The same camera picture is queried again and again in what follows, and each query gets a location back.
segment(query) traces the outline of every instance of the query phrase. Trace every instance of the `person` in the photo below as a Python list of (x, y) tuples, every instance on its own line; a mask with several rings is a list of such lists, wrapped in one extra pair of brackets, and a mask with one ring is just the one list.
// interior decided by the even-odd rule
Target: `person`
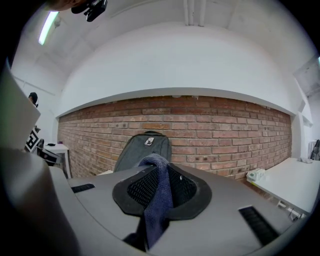
[(87, 2), (87, 0), (47, 0), (47, 7), (50, 11), (64, 11), (72, 7), (77, 7)]
[(37, 108), (39, 105), (39, 104), (36, 104), (38, 101), (38, 95), (35, 92), (31, 92), (28, 98), (33, 103), (33, 105), (35, 105), (35, 107)]

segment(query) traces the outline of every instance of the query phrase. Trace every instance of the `red brick wall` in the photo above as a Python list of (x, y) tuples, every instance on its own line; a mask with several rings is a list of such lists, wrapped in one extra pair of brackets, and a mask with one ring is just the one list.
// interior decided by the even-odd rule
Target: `red brick wall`
[(172, 162), (229, 176), (271, 168), (291, 156), (290, 116), (217, 97), (149, 97), (62, 116), (58, 140), (69, 147), (73, 177), (112, 170), (128, 139), (155, 130), (172, 143)]

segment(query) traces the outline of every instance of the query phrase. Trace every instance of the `white wall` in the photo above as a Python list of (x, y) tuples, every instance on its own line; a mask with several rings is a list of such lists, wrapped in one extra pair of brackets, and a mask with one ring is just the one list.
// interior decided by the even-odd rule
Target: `white wall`
[(227, 97), (291, 115), (303, 101), (293, 76), (283, 75), (255, 43), (223, 28), (168, 22), (128, 32), (96, 50), (69, 76), (57, 115), (161, 95)]
[(309, 97), (312, 115), (312, 140), (320, 140), (320, 91)]
[(39, 136), (45, 143), (56, 142), (58, 120), (56, 109), (66, 82), (65, 75), (45, 55), (31, 55), (22, 37), (16, 51), (11, 72), (26, 97), (37, 93), (40, 117), (36, 124), (41, 129)]

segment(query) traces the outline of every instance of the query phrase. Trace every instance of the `black mesh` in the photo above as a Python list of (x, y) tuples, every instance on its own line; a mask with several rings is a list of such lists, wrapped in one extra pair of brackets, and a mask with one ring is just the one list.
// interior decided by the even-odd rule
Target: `black mesh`
[(146, 208), (156, 193), (158, 183), (158, 170), (155, 169), (129, 185), (127, 193), (132, 199)]
[(173, 207), (188, 202), (197, 191), (196, 184), (186, 176), (168, 167)]

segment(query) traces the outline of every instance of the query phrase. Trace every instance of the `black slot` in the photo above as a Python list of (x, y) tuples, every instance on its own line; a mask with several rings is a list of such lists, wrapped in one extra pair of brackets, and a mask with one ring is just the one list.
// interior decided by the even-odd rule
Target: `black slot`
[(84, 184), (84, 185), (80, 185), (80, 186), (73, 186), (71, 189), (72, 189), (73, 193), (79, 193), (79, 192), (90, 190), (93, 188), (95, 188), (95, 185), (88, 183), (88, 184)]
[(253, 206), (239, 209), (239, 212), (263, 246), (279, 236)]

